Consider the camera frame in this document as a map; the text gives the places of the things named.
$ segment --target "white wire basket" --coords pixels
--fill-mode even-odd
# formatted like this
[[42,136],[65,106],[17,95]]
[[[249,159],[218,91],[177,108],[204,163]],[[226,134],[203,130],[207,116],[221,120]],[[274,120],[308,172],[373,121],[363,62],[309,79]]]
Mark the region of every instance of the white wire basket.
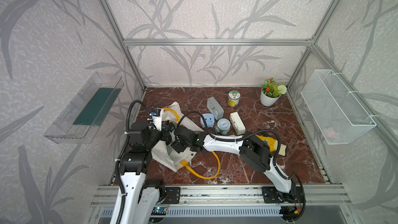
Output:
[[376,126],[373,118],[330,69],[313,72],[301,95],[328,144],[348,144]]

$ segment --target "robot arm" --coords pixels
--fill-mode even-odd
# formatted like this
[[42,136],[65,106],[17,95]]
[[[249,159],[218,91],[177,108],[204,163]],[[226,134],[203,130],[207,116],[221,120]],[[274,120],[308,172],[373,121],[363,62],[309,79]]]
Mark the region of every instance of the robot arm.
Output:
[[[122,181],[120,187],[124,187],[125,197],[123,202],[119,189],[111,224],[146,224],[155,204],[162,202],[166,197],[163,180],[145,181],[148,165],[152,160],[152,148],[159,140],[170,143],[170,132],[174,130],[172,123],[162,124],[162,113],[163,109],[153,108],[151,117],[148,119],[150,123],[135,122],[129,130],[132,149],[131,152],[123,155],[119,167]],[[273,165],[274,157],[269,146],[256,135],[245,137],[242,141],[234,141],[242,136],[196,134],[184,126],[177,126],[174,135],[176,141],[171,146],[178,153],[189,147],[190,150],[196,152],[205,149],[209,152],[222,151],[240,155],[248,166],[255,171],[263,172],[273,182],[278,191],[274,198],[279,199],[280,202],[295,201],[296,185],[279,165],[276,163]]]
[[[238,137],[221,137],[223,139],[230,138],[234,140]],[[275,188],[283,193],[290,193],[292,182],[290,179],[282,178],[277,172],[277,169],[283,173],[283,175],[288,178],[288,176],[283,172],[281,167],[277,164],[277,169],[273,166],[273,157],[269,151],[269,146],[261,141],[258,137],[252,136],[248,141],[239,142],[225,142],[218,141],[206,135],[203,144],[203,148],[208,152],[230,152],[243,157],[245,162],[255,171],[263,172],[274,184]]]

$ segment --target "green mat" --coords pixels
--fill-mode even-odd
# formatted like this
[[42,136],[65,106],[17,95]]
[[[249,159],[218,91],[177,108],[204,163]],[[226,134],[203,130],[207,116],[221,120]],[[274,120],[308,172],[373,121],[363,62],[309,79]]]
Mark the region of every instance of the green mat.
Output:
[[73,122],[75,125],[100,126],[121,89],[100,87]]

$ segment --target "clear plastic tray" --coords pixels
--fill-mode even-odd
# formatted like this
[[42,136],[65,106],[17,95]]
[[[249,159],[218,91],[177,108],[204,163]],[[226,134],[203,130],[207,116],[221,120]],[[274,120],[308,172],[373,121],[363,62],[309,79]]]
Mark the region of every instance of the clear plastic tray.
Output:
[[90,144],[123,86],[121,76],[95,72],[44,136],[58,144]]

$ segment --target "white flower pot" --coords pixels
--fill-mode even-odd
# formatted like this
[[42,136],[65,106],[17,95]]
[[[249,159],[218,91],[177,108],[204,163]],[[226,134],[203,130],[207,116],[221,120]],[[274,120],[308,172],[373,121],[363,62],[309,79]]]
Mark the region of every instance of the white flower pot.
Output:
[[281,96],[278,96],[278,97],[276,97],[276,98],[268,97],[268,96],[266,96],[266,95],[263,93],[263,89],[262,89],[262,88],[261,88],[261,91],[260,91],[260,92],[261,92],[261,93],[260,93],[261,104],[263,104],[263,105],[266,106],[266,107],[272,106],[272,105],[279,99],[279,97],[281,97]]

